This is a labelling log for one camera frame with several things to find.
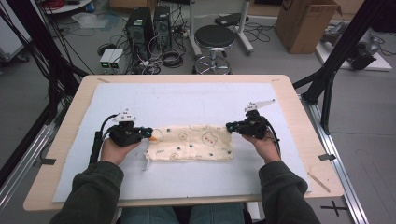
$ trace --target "beige fabric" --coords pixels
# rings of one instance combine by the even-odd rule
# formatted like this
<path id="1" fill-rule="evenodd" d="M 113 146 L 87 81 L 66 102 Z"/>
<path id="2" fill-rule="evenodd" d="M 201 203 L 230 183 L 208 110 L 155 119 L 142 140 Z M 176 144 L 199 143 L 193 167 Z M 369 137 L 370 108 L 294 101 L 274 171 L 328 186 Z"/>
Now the beige fabric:
<path id="1" fill-rule="evenodd" d="M 154 129 L 146 156 L 151 161 L 230 161 L 231 134 L 214 125 Z"/>

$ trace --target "jeans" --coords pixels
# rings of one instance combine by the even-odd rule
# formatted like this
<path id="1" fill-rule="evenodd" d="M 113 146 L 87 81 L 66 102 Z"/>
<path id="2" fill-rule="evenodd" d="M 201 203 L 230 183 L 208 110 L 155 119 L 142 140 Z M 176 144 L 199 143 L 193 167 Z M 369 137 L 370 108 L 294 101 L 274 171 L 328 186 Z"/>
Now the jeans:
<path id="1" fill-rule="evenodd" d="M 241 203 L 195 205 L 190 224 L 243 224 Z M 122 209 L 121 224 L 178 224 L 172 207 L 131 207 Z"/>

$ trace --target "robotic tool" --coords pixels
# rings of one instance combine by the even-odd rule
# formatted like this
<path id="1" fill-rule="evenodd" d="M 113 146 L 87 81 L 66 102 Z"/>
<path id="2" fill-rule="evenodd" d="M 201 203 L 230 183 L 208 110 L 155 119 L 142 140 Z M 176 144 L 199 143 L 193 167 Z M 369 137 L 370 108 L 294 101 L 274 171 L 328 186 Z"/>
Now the robotic tool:
<path id="1" fill-rule="evenodd" d="M 248 136 L 255 137 L 257 139 L 263 139 L 265 137 L 266 131 L 272 133 L 274 137 L 274 142 L 276 145 L 277 153 L 280 156 L 280 147 L 279 147 L 279 139 L 276 137 L 276 132 L 271 125 L 271 123 L 264 116 L 261 116 L 257 109 L 270 105 L 274 102 L 272 101 L 263 101 L 257 103 L 250 103 L 246 108 L 246 119 L 242 121 L 235 121 L 226 123 L 227 131 L 232 133 L 240 133 Z"/>
<path id="2" fill-rule="evenodd" d="M 323 43 L 329 42 L 332 46 L 335 46 L 346 29 L 347 24 L 341 21 L 333 28 L 327 29 L 320 41 Z M 361 70 L 376 60 L 373 55 L 379 50 L 379 38 L 371 35 L 370 32 L 367 31 L 346 60 L 350 63 L 352 68 Z"/>
<path id="3" fill-rule="evenodd" d="M 118 122 L 119 124 L 108 128 L 105 134 L 103 134 L 103 129 L 110 119 L 113 119 L 113 121 Z M 118 115 L 109 116 L 103 122 L 101 130 L 95 132 L 92 154 L 90 156 L 90 164 L 97 162 L 100 148 L 108 133 L 111 140 L 113 140 L 114 143 L 120 147 L 127 147 L 131 144 L 140 142 L 143 138 L 151 137 L 152 128 L 135 128 L 134 121 L 135 117 L 128 109 L 119 113 Z"/>

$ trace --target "person's left hand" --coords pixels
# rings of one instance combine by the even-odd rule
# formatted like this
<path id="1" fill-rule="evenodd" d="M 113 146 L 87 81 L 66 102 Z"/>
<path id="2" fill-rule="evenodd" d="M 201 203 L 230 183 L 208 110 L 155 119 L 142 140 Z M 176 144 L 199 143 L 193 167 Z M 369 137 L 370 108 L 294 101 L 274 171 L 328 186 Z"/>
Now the person's left hand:
<path id="1" fill-rule="evenodd" d="M 132 144 L 128 147 L 119 147 L 110 138 L 107 138 L 102 144 L 101 161 L 109 161 L 116 165 L 123 162 L 128 152 L 138 147 L 141 142 Z"/>

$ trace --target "white paper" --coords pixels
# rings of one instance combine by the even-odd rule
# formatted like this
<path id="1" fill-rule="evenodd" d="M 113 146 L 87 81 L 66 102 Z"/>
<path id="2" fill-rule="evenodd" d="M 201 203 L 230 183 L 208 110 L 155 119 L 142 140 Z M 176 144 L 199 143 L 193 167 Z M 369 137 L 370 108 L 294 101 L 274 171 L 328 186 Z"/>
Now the white paper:
<path id="1" fill-rule="evenodd" d="M 66 200 L 74 176 L 88 166 L 95 131 L 112 114 L 128 108 L 136 117 L 135 126 L 151 128 L 189 124 L 225 125 L 245 119 L 244 109 L 248 103 L 273 99 L 276 95 L 268 83 L 100 84 L 67 155 L 53 201 Z M 282 160 L 307 181 L 306 171 L 277 99 L 273 104 L 260 108 L 259 112 L 276 130 Z M 114 124 L 109 121 L 105 130 Z M 145 139 L 120 165 L 125 174 L 120 199 L 260 194 L 258 171 L 264 165 L 263 159 L 253 145 L 237 133 L 233 133 L 232 145 L 232 161 L 153 161 L 143 171 L 147 162 L 144 151 L 148 141 Z"/>

